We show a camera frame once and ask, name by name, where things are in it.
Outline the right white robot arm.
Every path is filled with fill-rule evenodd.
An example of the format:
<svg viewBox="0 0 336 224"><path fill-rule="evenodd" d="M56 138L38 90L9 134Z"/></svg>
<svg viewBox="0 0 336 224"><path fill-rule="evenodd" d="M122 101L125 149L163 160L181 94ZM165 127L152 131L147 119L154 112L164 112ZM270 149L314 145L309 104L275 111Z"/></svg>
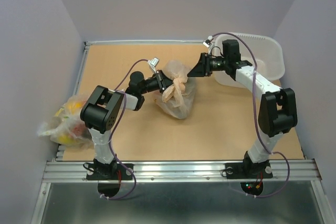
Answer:
<svg viewBox="0 0 336 224"><path fill-rule="evenodd" d="M253 94L253 113L257 139L240 163L227 167L228 178L252 178L269 166L269 157L277 142L297 125L295 92L283 89L257 72L257 62L242 60L239 45L242 39L222 42L222 55L202 53L188 77L209 77L223 71Z"/></svg>

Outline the translucent banana-print plastic bag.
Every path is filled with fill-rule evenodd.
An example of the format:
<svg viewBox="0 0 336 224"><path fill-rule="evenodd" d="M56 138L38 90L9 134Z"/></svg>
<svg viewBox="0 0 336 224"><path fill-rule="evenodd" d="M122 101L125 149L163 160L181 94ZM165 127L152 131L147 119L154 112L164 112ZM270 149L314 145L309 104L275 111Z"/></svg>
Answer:
<svg viewBox="0 0 336 224"><path fill-rule="evenodd" d="M178 60L169 61L163 68L163 72L173 80L174 92L171 94L160 94L158 91L155 91L152 95L154 103L163 112L180 120L189 116L196 95L196 79L187 76L190 70L190 67Z"/></svg>

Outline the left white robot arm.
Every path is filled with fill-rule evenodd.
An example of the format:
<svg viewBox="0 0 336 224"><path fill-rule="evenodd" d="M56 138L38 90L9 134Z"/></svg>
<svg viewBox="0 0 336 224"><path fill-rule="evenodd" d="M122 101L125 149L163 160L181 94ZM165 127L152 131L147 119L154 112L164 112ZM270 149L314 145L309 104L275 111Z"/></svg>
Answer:
<svg viewBox="0 0 336 224"><path fill-rule="evenodd" d="M121 165L111 151L111 138L121 121L119 112L126 109L140 110L145 101L144 94L154 91L163 93L171 85L173 80L163 71L157 70L147 79L140 71L131 73L129 86L125 91L96 86L80 112L80 119L89 130L95 152L93 162L83 165L87 170L87 180L117 179Z"/></svg>

